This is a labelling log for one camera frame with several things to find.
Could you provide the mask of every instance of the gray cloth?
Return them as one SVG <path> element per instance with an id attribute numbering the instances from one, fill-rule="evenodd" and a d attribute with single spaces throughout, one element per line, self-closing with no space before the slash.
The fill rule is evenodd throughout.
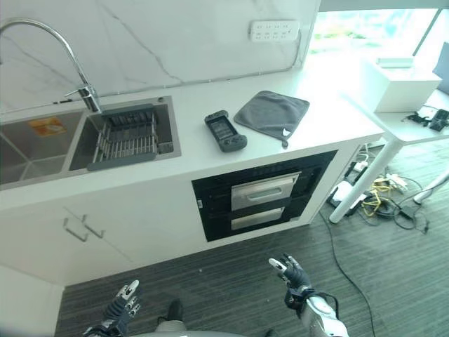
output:
<path id="1" fill-rule="evenodd" d="M 434 73 L 442 78 L 443 81 L 438 85 L 439 90 L 449 95 L 449 43 L 445 42 L 441 49 L 440 58 L 434 69 Z"/>
<path id="2" fill-rule="evenodd" d="M 309 109 L 309 102 L 288 97 L 271 91 L 260 91 L 234 116 L 234 121 L 268 136 L 282 140 L 287 147 L 287 139 L 296 130 Z"/>

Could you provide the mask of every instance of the table leg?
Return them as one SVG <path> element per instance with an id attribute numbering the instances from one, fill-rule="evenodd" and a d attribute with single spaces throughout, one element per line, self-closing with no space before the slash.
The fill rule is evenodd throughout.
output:
<path id="1" fill-rule="evenodd" d="M 430 184 L 424 188 L 423 192 L 416 194 L 413 198 L 413 201 L 417 204 L 421 204 L 424 199 L 429 197 L 435 190 L 437 190 L 440 187 L 443 187 L 447 182 L 449 181 L 449 168 L 442 172 L 438 177 L 436 177 L 435 180 L 433 180 Z"/>
<path id="2" fill-rule="evenodd" d="M 396 156 L 399 150 L 403 147 L 400 140 L 390 140 L 380 153 L 376 156 L 374 161 L 353 186 L 351 192 L 340 202 L 338 207 L 329 216 L 329 221 L 338 223 L 343 216 L 348 212 L 352 204 L 369 189 L 373 181 L 377 178 L 380 172 L 388 165 L 388 163 Z"/>

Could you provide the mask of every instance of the chrome faucet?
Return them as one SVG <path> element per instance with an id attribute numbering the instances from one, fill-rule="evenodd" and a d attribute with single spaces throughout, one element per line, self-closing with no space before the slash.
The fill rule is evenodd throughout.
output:
<path id="1" fill-rule="evenodd" d="M 78 92 L 81 98 L 83 99 L 84 103 L 86 104 L 87 108 L 91 112 L 101 113 L 102 110 L 100 103 L 98 102 L 97 93 L 95 92 L 95 89 L 93 88 L 92 84 L 90 84 L 89 81 L 87 80 L 86 74 L 84 74 L 83 68 L 81 68 L 79 61 L 76 58 L 72 50 L 72 47 L 70 47 L 67 40 L 57 30 L 53 29 L 52 27 L 46 25 L 45 23 L 29 18 L 10 18 L 4 20 L 0 25 L 0 36 L 6 29 L 14 25 L 31 25 L 43 29 L 47 33 L 53 35 L 64 46 L 65 51 L 67 52 L 70 60 L 72 60 L 73 66 L 75 66 L 75 69 L 78 72 L 78 75 L 81 77 L 81 80 L 83 81 L 84 84 L 84 86 L 77 88 L 75 91 L 72 91 L 71 93 L 68 93 L 65 96 Z"/>

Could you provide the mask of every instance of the power adapter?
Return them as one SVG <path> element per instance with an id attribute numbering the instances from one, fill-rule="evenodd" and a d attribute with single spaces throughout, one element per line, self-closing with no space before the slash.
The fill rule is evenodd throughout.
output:
<path id="1" fill-rule="evenodd" d="M 359 162 L 354 166 L 354 171 L 360 173 L 360 172 L 363 171 L 363 169 L 364 169 L 365 167 L 368 167 L 368 162 L 367 162 L 366 160 L 364 160 L 364 161 L 359 161 Z"/>
<path id="2" fill-rule="evenodd" d="M 412 209 L 410 206 L 402 206 L 399 213 L 407 219 L 414 220 L 416 210 Z"/>

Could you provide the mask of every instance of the cabinet door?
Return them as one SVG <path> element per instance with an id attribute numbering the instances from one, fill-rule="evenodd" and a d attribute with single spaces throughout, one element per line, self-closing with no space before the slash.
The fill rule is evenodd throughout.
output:
<path id="1" fill-rule="evenodd" d="M 189 180 L 170 178 L 70 198 L 66 207 L 128 256 L 135 267 L 206 248 Z"/>
<path id="2" fill-rule="evenodd" d="M 55 284 L 75 284 L 132 267 L 62 207 L 2 213 L 0 228 L 0 263 Z"/>

